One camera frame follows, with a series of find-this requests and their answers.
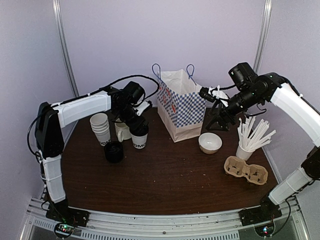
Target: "wooden table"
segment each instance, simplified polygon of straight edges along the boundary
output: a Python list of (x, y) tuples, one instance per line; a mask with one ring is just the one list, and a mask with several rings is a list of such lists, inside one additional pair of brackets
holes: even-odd
[[(257, 186), (226, 175), (224, 163), (238, 147), (237, 127), (216, 131), (222, 148), (214, 155), (202, 153), (198, 138), (174, 143), (157, 109), (144, 113), (149, 121), (146, 147), (138, 150), (123, 142), (124, 160), (111, 164), (91, 130), (89, 117), (80, 120), (64, 150), (62, 174), (71, 207), (122, 214), (194, 214), (259, 205), (276, 184), (276, 178), (258, 149), (248, 164), (264, 166), (267, 184)], [(114, 124), (111, 137), (116, 139)]]

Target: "paper bag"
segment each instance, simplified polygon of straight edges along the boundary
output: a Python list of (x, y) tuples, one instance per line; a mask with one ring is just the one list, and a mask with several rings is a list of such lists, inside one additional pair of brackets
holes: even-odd
[(199, 95), (202, 86), (193, 80), (193, 72), (190, 75), (183, 69), (161, 71), (157, 66), (159, 72), (156, 76), (160, 85), (157, 92), (158, 114), (172, 140), (176, 143), (199, 136), (207, 104)]

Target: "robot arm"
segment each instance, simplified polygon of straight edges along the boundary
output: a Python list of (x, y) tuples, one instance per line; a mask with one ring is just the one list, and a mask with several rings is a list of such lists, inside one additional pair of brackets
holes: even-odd
[[(229, 123), (236, 124), (237, 114), (255, 104), (264, 105), (267, 101), (282, 109), (298, 123), (315, 145), (302, 165), (261, 200), (261, 207), (257, 212), (253, 214), (252, 209), (242, 211), (241, 219), (245, 219), (242, 224), (254, 224), (254, 215), (264, 216), (260, 217), (257, 223), (262, 219), (270, 219), (280, 203), (320, 178), (320, 113), (303, 99), (288, 79), (274, 72), (258, 76), (249, 64), (244, 62), (232, 68), (229, 75), (239, 93), (227, 99), (228, 106), (220, 101), (219, 108), (213, 109), (216, 112), (206, 126), (207, 130), (228, 131)], [(213, 106), (216, 107), (219, 100), (210, 89), (203, 87), (200, 95), (214, 102)]]
[[(145, 90), (133, 81), (120, 90), (106, 86), (93, 93), (64, 102), (54, 104), (44, 102), (40, 105), (34, 132), (38, 148), (36, 157), (40, 162), (41, 177), (45, 182), (49, 200), (55, 210), (53, 212), (58, 212), (64, 216), (64, 219), (72, 221), (88, 219), (87, 212), (75, 212), (68, 208), (61, 172), (61, 158), (65, 146), (61, 129), (87, 116), (111, 110), (116, 119), (119, 118), (129, 126), (131, 132), (146, 131), (148, 122), (142, 113), (151, 107), (152, 103), (145, 101)], [(47, 214), (47, 217), (62, 221), (59, 216)], [(77, 225), (85, 226), (86, 221), (82, 224), (80, 221)]]

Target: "blue string handle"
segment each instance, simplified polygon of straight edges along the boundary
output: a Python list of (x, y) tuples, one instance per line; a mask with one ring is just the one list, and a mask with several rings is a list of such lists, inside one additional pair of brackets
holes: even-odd
[[(189, 67), (189, 66), (192, 66), (192, 67), (193, 67), (191, 74), (190, 74), (189, 71), (188, 71), (188, 67)], [(195, 72), (195, 66), (194, 66), (193, 64), (189, 64), (188, 66), (186, 66), (186, 73), (189, 75), (189, 79), (191, 79), (191, 80), (194, 82), (194, 84), (197, 86), (195, 80), (192, 78), (192, 76), (194, 75), (194, 72)]]
[[(155, 70), (154, 70), (155, 66), (159, 67), (159, 75), (155, 73)], [(160, 67), (160, 65), (158, 63), (155, 63), (155, 64), (152, 65), (152, 72), (159, 80), (161, 80), (161, 67)]]

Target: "metal frame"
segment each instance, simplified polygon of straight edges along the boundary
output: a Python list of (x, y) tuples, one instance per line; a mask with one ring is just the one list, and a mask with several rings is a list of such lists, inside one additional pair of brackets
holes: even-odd
[(79, 90), (78, 90), (78, 87), (76, 84), (74, 72), (72, 70), (69, 52), (68, 52), (68, 48), (67, 48), (65, 30), (64, 30), (61, 9), (60, 9), (60, 0), (52, 0), (52, 4), (53, 4), (54, 17), (55, 17), (56, 25), (57, 25), (58, 32), (59, 32), (63, 60), (64, 60), (66, 72), (68, 75), (68, 79), (69, 79), (74, 96), (79, 97)]
[(258, 73), (262, 61), (262, 55), (265, 49), (266, 40), (268, 36), (270, 20), (271, 20), (272, 0), (264, 1), (264, 12), (261, 23), (261, 30), (259, 36), (258, 47), (256, 49), (253, 70)]
[[(19, 235), (20, 240), (29, 240), (33, 226), (52, 230), (54, 220), (46, 218), (46, 211), (41, 208), (43, 200), (32, 198), (24, 217), (24, 225)], [(295, 197), (289, 200), (294, 225), (300, 240), (309, 240), (306, 223), (300, 206)], [(283, 216), (288, 216), (287, 203), (280, 205)], [(239, 209), (215, 213), (186, 214), (186, 215), (133, 215), (110, 212), (91, 211), (87, 227), (77, 227), (75, 237), (80, 239), (211, 239), (214, 236), (238, 236), (239, 230), (252, 228), (253, 225), (242, 226)]]

